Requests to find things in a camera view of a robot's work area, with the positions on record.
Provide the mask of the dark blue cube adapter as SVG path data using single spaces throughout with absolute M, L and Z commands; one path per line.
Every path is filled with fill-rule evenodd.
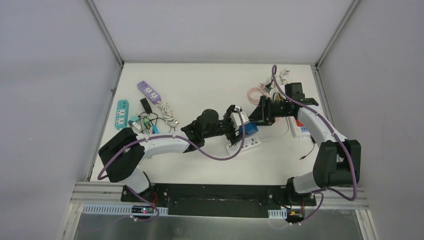
M 244 131 L 246 136 L 253 136 L 256 134 L 259 130 L 254 122 L 250 122 L 244 125 Z

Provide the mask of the white USB power strip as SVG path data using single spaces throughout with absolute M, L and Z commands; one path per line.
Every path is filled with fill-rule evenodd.
M 246 137 L 244 139 L 243 144 L 242 144 L 242 141 L 240 141 L 236 144 L 228 144 L 228 145 L 226 145 L 225 149 L 226 149 L 228 155 L 232 156 L 235 153 L 237 153 L 238 151 L 240 153 L 243 153 L 243 152 L 246 152 L 246 151 L 250 151 L 254 148 L 257 148 L 261 145 L 261 143 L 262 142 L 259 139 L 259 137 L 254 135 L 254 136 Z

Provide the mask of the light blue plug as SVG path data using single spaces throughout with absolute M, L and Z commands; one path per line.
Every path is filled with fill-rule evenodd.
M 153 131 L 154 134 L 159 134 L 160 133 L 160 131 L 159 131 L 159 129 L 158 129 L 158 127 L 156 125 L 153 125 L 152 126 L 152 131 Z

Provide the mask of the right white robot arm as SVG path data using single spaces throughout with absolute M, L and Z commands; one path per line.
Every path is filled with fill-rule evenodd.
M 339 186 L 357 187 L 360 179 L 361 145 L 338 133 L 321 114 L 314 98 L 306 98 L 300 82 L 285 85 L 282 101 L 262 96 L 249 120 L 257 126 L 271 126 L 276 118 L 294 117 L 309 131 L 318 146 L 312 171 L 287 181 L 284 200 L 296 205 L 304 194 Z

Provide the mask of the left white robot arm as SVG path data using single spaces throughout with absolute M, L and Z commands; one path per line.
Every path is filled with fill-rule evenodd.
M 215 110 L 206 109 L 190 124 L 168 133 L 138 134 L 130 127 L 123 128 L 99 149 L 103 168 L 97 179 L 121 183 L 132 189 L 140 202 L 147 202 L 153 189 L 147 174 L 138 169 L 141 161 L 168 153 L 199 151 L 206 155 L 201 148 L 208 138 L 226 136 L 231 144 L 243 142 L 249 122 L 245 111 L 231 105 L 222 119 Z

